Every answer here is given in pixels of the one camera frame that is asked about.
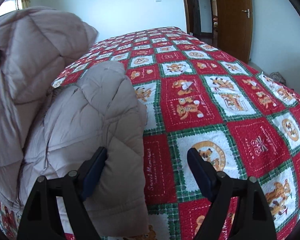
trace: puffy jacket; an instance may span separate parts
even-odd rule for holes
[[[77,16],[37,7],[0,17],[0,200],[22,212],[40,175],[59,178],[108,149],[85,207],[101,235],[147,231],[143,141],[146,110],[118,62],[91,67],[77,82],[51,82],[87,52],[97,31]],[[71,227],[62,198],[60,217]]]

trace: white wall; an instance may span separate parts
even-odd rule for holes
[[[201,32],[212,33],[212,18],[210,0],[199,0]]]
[[[98,41],[156,27],[186,31],[183,0],[31,0],[37,5],[75,13],[100,32]]]
[[[279,71],[300,93],[300,16],[289,0],[252,0],[250,58],[266,73]]]

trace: bed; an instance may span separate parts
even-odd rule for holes
[[[149,233],[129,239],[193,239],[210,203],[187,165],[191,147],[233,178],[256,176],[278,239],[292,231],[300,219],[300,95],[176,27],[97,42],[52,85],[75,83],[106,60],[124,64],[138,100],[147,107]],[[234,198],[220,239],[227,239],[235,208]],[[16,237],[19,221],[0,203],[6,235]],[[70,229],[66,232],[74,239]]]

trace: window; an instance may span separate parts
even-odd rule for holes
[[[18,10],[17,0],[4,0],[2,5],[0,5],[0,16],[14,10]]]

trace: black bracket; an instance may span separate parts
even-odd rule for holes
[[[202,195],[211,203],[194,240],[218,240],[230,200],[239,197],[229,240],[276,240],[273,218],[257,178],[232,179],[204,161],[195,148],[187,155],[188,165]]]
[[[56,197],[63,197],[70,225],[77,240],[95,239],[95,230],[83,201],[91,196],[105,166],[107,150],[99,147],[93,157],[78,171],[63,178],[47,180],[40,176],[35,182],[22,214],[17,240],[66,239]]]

